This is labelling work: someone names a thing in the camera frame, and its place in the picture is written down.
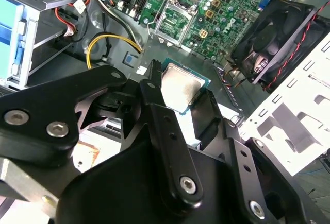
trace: fan blade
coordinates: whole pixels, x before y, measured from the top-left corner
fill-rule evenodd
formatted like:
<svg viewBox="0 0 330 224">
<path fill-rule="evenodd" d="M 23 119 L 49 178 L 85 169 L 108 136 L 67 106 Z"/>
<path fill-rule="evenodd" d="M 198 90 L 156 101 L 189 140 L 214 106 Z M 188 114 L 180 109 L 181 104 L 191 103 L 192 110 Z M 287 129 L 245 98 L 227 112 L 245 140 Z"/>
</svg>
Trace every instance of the fan blade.
<svg viewBox="0 0 330 224">
<path fill-rule="evenodd" d="M 283 24 L 283 33 L 288 35 L 297 29 L 302 23 L 303 12 L 294 6 L 289 6 L 287 8 L 287 17 Z"/>
</svg>

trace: black cooling fan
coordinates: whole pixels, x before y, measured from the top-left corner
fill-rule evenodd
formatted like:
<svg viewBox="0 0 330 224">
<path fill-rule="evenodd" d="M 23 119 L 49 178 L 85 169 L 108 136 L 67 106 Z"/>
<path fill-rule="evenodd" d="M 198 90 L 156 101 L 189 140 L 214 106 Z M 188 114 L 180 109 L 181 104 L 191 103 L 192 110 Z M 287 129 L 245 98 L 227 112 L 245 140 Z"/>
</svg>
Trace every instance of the black cooling fan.
<svg viewBox="0 0 330 224">
<path fill-rule="evenodd" d="M 267 86 L 279 68 L 289 58 L 300 42 L 305 27 L 317 9 L 311 5 L 284 0 L 271 0 L 231 54 L 235 65 L 253 84 Z M 306 39 L 272 84 L 272 92 L 298 63 L 329 32 L 329 22 L 318 17 L 307 33 Z"/>
</svg>

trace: black bracket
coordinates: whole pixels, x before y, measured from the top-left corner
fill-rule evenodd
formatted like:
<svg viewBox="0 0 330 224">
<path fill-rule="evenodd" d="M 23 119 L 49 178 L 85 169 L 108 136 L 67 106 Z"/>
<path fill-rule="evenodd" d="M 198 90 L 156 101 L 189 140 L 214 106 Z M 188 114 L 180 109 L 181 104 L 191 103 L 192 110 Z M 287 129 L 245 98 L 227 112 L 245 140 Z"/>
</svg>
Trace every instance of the black bracket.
<svg viewBox="0 0 330 224">
<path fill-rule="evenodd" d="M 79 133 L 90 124 L 96 125 L 88 114 L 92 102 L 125 83 L 123 73 L 112 66 L 101 66 L 0 98 L 0 155 L 43 167 L 64 164 Z M 12 110 L 25 112 L 28 121 L 22 125 L 7 123 L 5 115 Z M 52 122 L 65 123 L 68 134 L 50 136 L 46 128 Z"/>
</svg>

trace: white wire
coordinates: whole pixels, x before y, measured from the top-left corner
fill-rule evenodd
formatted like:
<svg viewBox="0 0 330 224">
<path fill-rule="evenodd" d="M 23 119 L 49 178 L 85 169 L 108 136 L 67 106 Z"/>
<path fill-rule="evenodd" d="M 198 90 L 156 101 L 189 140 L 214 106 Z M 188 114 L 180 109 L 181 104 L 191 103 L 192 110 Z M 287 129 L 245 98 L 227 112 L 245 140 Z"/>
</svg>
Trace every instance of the white wire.
<svg viewBox="0 0 330 224">
<path fill-rule="evenodd" d="M 142 49 L 142 47 L 141 47 L 141 45 L 138 43 L 138 41 L 137 41 L 137 39 L 136 39 L 136 37 L 135 37 L 135 35 L 134 35 L 134 33 L 133 33 L 133 31 L 132 31 L 132 29 L 131 29 L 131 27 L 123 20 L 123 19 L 121 19 L 116 13 L 114 13 L 114 12 L 112 12 L 103 2 L 102 2 L 102 0 L 97 0 L 101 5 L 102 5 L 102 7 L 107 11 L 107 12 L 109 12 L 112 16 L 114 16 L 114 17 L 116 17 L 119 21 L 121 21 L 126 27 L 127 27 L 127 29 L 129 30 L 129 32 L 131 33 L 131 35 L 132 35 L 132 37 L 133 37 L 133 40 L 134 40 L 134 42 Z"/>
</svg>

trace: mounting hole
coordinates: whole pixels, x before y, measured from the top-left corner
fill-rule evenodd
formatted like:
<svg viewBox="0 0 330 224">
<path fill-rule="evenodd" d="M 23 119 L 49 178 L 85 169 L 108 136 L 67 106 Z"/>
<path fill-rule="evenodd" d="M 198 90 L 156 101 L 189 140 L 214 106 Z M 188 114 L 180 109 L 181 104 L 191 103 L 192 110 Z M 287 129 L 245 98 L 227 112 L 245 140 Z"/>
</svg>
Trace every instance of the mounting hole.
<svg viewBox="0 0 330 224">
<path fill-rule="evenodd" d="M 153 88 L 153 89 L 155 89 L 156 87 L 155 87 L 155 85 L 153 85 L 152 83 L 150 83 L 150 82 L 148 82 L 148 86 L 150 87 L 150 88 Z"/>
<path fill-rule="evenodd" d="M 243 150 L 241 150 L 241 154 L 242 154 L 244 157 L 248 157 L 248 155 L 247 155 Z"/>
<path fill-rule="evenodd" d="M 170 138 L 173 140 L 177 140 L 177 137 L 174 133 L 170 133 Z"/>
<path fill-rule="evenodd" d="M 244 169 L 247 170 L 248 172 L 251 172 L 251 169 L 247 165 L 244 165 Z"/>
<path fill-rule="evenodd" d="M 123 107 L 121 108 L 121 111 L 123 113 L 130 112 L 131 110 L 132 110 L 132 106 L 131 105 L 123 105 Z"/>
<path fill-rule="evenodd" d="M 167 122 L 169 122 L 169 123 L 171 122 L 170 117 L 165 116 L 164 119 L 165 119 Z"/>
<path fill-rule="evenodd" d="M 120 78 L 120 74 L 117 72 L 111 72 L 111 75 L 116 78 Z"/>
</svg>

